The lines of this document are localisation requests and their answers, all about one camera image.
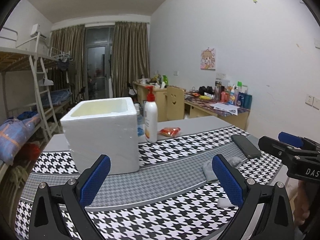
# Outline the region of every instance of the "black and white pattern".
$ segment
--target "black and white pattern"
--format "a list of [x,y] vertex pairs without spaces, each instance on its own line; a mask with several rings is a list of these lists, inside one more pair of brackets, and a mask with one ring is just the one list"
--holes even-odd
[[139,144],[140,166],[167,162],[195,153],[213,149],[231,142],[231,135],[249,135],[235,126],[181,136],[156,143]]
[[[262,152],[242,164],[239,171],[245,178],[267,184],[281,161]],[[202,239],[229,222],[237,208],[218,208],[217,200],[227,197],[219,183],[204,185],[176,197],[152,204],[113,211],[88,212],[102,235],[119,240]],[[20,201],[15,230],[27,239],[32,205]],[[66,225],[74,239],[79,235],[68,212],[63,211]]]
[[36,161],[32,172],[49,174],[79,173],[70,152],[43,152]]
[[[213,149],[231,142],[231,135],[249,135],[235,126],[185,135],[156,143],[139,144],[140,166],[163,163],[173,159]],[[33,172],[46,174],[77,174],[70,152],[44,152],[37,160]]]
[[29,221],[31,215],[32,205],[24,202],[22,200],[19,201],[15,227],[14,231],[17,235],[21,236],[23,239],[28,239],[28,231],[29,231]]
[[261,151],[260,158],[247,160],[239,167],[245,178],[253,178],[260,184],[268,184],[281,166],[281,160]]

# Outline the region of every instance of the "spray bottle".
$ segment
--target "spray bottle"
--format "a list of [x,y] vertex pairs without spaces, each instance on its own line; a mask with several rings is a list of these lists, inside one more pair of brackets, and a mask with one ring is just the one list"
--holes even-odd
[[155,102],[155,95],[152,93],[153,86],[146,87],[149,90],[147,102],[145,104],[145,136],[146,140],[151,143],[157,141],[158,133],[158,108]]
[[230,97],[229,97],[229,104],[234,105],[235,104],[235,86],[233,85],[231,91],[230,91]]

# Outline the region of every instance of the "screw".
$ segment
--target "screw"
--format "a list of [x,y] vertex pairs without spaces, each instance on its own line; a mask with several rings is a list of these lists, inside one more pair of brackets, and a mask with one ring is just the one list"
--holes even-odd
[[279,181],[279,182],[277,182],[277,186],[278,186],[278,187],[280,187],[280,188],[284,187],[283,183],[282,183],[282,182],[280,182],[280,181]]
[[42,182],[39,184],[39,188],[44,188],[46,186],[46,183],[45,182]]
[[255,184],[255,181],[254,181],[254,179],[249,178],[249,179],[247,179],[247,183],[249,185],[253,185],[253,184]]
[[69,184],[69,185],[73,185],[73,184],[76,183],[76,181],[77,181],[76,179],[69,179],[69,180],[68,180],[68,184]]

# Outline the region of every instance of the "chair back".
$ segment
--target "chair back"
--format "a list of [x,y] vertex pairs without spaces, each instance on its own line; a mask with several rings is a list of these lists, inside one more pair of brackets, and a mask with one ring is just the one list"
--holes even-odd
[[167,87],[167,119],[184,119],[184,90],[175,87]]

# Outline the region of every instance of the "headphones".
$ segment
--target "headphones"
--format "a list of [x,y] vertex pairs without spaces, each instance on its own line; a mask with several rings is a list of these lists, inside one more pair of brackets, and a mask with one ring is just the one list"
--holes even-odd
[[213,95],[212,87],[209,87],[209,86],[207,86],[207,88],[205,88],[205,86],[199,87],[199,94],[204,96],[204,93],[208,93],[210,95]]

